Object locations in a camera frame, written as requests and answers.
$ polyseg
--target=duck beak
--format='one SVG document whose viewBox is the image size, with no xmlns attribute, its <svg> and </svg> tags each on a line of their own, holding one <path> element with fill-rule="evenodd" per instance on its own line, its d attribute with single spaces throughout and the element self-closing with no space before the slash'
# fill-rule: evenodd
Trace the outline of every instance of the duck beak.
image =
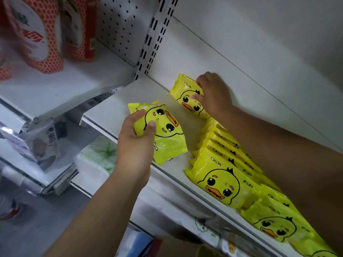
<svg viewBox="0 0 343 257">
<path fill-rule="evenodd" d="M 171 114 L 168 112 L 168 111 L 165 111 L 166 112 L 166 115 L 169 119 L 169 121 L 171 121 L 171 123 L 175 126 L 175 127 L 178 127 L 179 126 L 179 123 L 177 122 L 177 120 L 171 116 Z"/>
<path fill-rule="evenodd" d="M 263 226 L 261 226 L 260 230 L 265 234 L 268 234 L 272 238 L 278 238 L 278 236 L 273 232 L 273 230 L 265 229 Z"/>
<path fill-rule="evenodd" d="M 195 110 L 189 105 L 189 104 L 185 104 L 184 102 L 182 102 L 182 105 L 184 106 L 184 107 L 186 107 L 189 111 L 191 111 L 192 113 L 194 113 L 195 112 Z"/>
<path fill-rule="evenodd" d="M 219 192 L 219 190 L 209 187 L 206 185 L 206 190 L 211 194 L 214 195 L 218 199 L 224 199 L 225 197 Z"/>
</svg>

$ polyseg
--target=duck eye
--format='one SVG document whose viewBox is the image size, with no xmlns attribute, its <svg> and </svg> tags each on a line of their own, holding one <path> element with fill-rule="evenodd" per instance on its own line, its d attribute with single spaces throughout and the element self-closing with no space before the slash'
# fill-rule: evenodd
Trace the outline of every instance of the duck eye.
<svg viewBox="0 0 343 257">
<path fill-rule="evenodd" d="M 226 196 L 226 197 L 231 196 L 231 194 L 232 194 L 232 191 L 229 190 L 229 189 L 225 189 L 225 190 L 223 191 L 223 195 Z"/>
<path fill-rule="evenodd" d="M 215 180 L 214 180 L 214 178 L 209 178 L 208 179 L 208 181 L 207 181 L 207 184 L 209 185 L 209 186 L 213 186 L 213 185 L 215 185 Z"/>
<path fill-rule="evenodd" d="M 267 227 L 267 226 L 269 226 L 269 225 L 270 225 L 270 222 L 263 221 L 263 222 L 262 222 L 262 225 L 263 225 L 264 227 Z"/>
<path fill-rule="evenodd" d="M 156 112 L 157 112 L 159 115 L 163 115 L 163 114 L 164 114 L 164 110 L 163 110 L 163 109 L 157 109 Z"/>
<path fill-rule="evenodd" d="M 277 230 L 277 235 L 285 235 L 286 232 L 284 230 Z"/>
<path fill-rule="evenodd" d="M 166 128 L 167 128 L 167 130 L 168 131 L 173 131 L 175 128 L 174 128 L 174 126 L 172 125 L 172 124 L 170 124 L 170 123 L 168 123 L 167 125 L 166 125 Z"/>
</svg>

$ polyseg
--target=perforated metal panel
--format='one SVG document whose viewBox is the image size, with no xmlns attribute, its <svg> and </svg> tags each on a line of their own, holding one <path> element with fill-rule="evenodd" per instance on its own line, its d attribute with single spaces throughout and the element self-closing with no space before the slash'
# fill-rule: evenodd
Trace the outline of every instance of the perforated metal panel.
<svg viewBox="0 0 343 257">
<path fill-rule="evenodd" d="M 135 65 L 158 0 L 98 0 L 97 39 Z"/>
<path fill-rule="evenodd" d="M 150 21 L 149 30 L 145 36 L 144 45 L 138 59 L 136 80 L 140 75 L 148 75 L 178 0 L 158 0 L 158 2 L 160 5 Z"/>
</svg>

